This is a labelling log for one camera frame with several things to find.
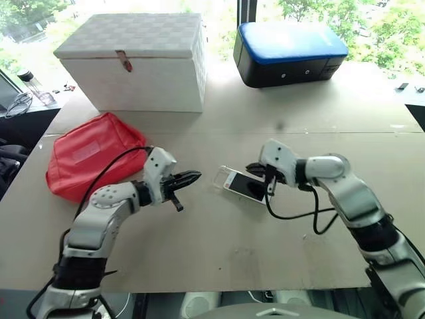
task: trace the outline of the smartphone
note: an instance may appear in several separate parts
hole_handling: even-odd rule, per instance
[[[264,183],[245,176],[238,171],[229,173],[223,187],[258,203],[266,204]]]

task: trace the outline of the box latch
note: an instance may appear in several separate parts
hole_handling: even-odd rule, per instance
[[[118,58],[120,58],[120,61],[122,63],[122,66],[128,71],[131,72],[133,70],[133,66],[131,65],[130,61],[128,60],[126,56],[126,52],[124,50],[116,50]]]

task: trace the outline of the phone screen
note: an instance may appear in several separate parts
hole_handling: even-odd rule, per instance
[[[262,201],[264,198],[264,184],[251,177],[236,173],[229,189],[245,196]]]

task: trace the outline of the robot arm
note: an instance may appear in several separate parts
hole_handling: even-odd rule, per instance
[[[403,318],[425,318],[425,265],[408,239],[392,224],[376,195],[351,170],[346,158],[328,154],[298,158],[287,146],[269,140],[259,163],[247,170],[265,177],[268,193],[276,182],[324,188],[369,263],[372,286],[389,292]]]
[[[91,195],[72,225],[37,319],[62,318],[64,312],[67,318],[93,318],[91,307],[100,297],[100,282],[121,224],[146,205],[172,201],[181,211],[174,191],[201,176],[197,171],[172,175],[176,163],[170,153],[154,148],[145,163],[143,181],[107,185]]]

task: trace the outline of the desk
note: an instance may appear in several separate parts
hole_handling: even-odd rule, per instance
[[[263,205],[213,186],[220,165],[243,170],[258,158],[260,147],[268,138],[286,143],[300,156],[337,152],[348,157],[356,174],[374,189],[383,207],[394,215],[397,226],[424,251],[425,135],[402,104],[389,100],[387,109],[381,103],[368,104],[369,108],[360,106],[361,113],[351,110],[356,101],[344,95],[367,100],[360,96],[360,89],[353,92],[355,86],[341,90],[339,85],[342,84],[335,81],[317,84],[324,93],[311,84],[307,85],[311,90],[302,86],[280,88],[291,96],[291,103],[286,104],[291,112],[283,106],[276,109],[277,102],[264,103],[267,99],[274,100],[266,95],[282,98],[279,88],[275,88],[271,94],[255,93],[259,96],[257,100],[246,97],[244,108],[234,105],[244,110],[236,114],[232,104],[226,105],[226,100],[219,103],[220,96],[226,94],[212,92],[212,84],[207,87],[203,114],[174,114],[179,120],[186,120],[184,123],[172,122],[172,114],[168,113],[116,112],[139,128],[150,142],[170,151],[178,161],[176,171],[197,169],[203,176],[196,184],[177,192],[185,206],[184,212],[177,213],[172,204],[166,203],[143,208],[123,224],[108,261],[108,269],[118,269],[119,273],[105,278],[104,288],[175,292],[368,285],[363,272],[366,264],[341,221],[319,237],[313,234],[311,218],[277,221],[267,214]],[[296,96],[290,95],[292,90],[310,92],[316,97],[324,94],[327,102],[318,103],[310,98],[306,104],[309,98],[305,93],[300,96],[305,104],[296,108]],[[328,108],[331,119],[346,118],[345,122],[341,121],[344,125],[339,126],[341,132],[337,129],[320,132],[332,131],[331,123],[322,124],[318,116],[323,119],[327,116],[321,112],[310,116],[305,110],[313,112],[312,104]],[[348,121],[349,117],[340,108],[347,108],[348,114],[357,116]],[[378,120],[379,128],[368,120],[373,116],[372,108],[383,112]],[[276,117],[270,116],[281,113],[286,126],[277,130]],[[241,117],[252,122],[243,125]],[[54,121],[50,133],[65,126],[65,122],[59,125]],[[40,288],[51,275],[59,235],[71,224],[76,205],[50,194],[44,181],[56,138],[42,138],[0,203],[0,288]],[[279,186],[276,193],[272,205],[277,213],[291,215],[313,207],[309,194],[284,186]],[[328,206],[326,194],[320,191],[319,195],[321,207]],[[321,222],[328,218],[323,216]]]

